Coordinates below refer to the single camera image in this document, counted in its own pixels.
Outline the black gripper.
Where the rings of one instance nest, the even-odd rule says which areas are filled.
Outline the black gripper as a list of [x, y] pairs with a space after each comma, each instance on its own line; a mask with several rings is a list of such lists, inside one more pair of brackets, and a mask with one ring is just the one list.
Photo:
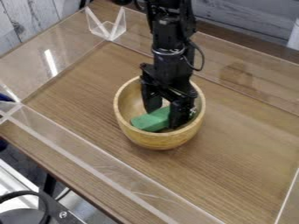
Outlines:
[[191, 84], [195, 50], [154, 49], [152, 53], [154, 63], [140, 65], [144, 110], [147, 113], [156, 111], [163, 105], [163, 98], [171, 102], [170, 128], [175, 130], [198, 112], [194, 104], [198, 91]]

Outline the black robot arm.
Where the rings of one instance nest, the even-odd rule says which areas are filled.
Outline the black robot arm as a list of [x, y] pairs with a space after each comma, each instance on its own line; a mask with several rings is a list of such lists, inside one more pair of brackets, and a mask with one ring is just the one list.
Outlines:
[[154, 37], [154, 64], [143, 63], [142, 96], [147, 113], [156, 111], [163, 99], [171, 103], [168, 128], [176, 129], [192, 118], [198, 91], [191, 84], [196, 32], [191, 0], [144, 0], [147, 22]]

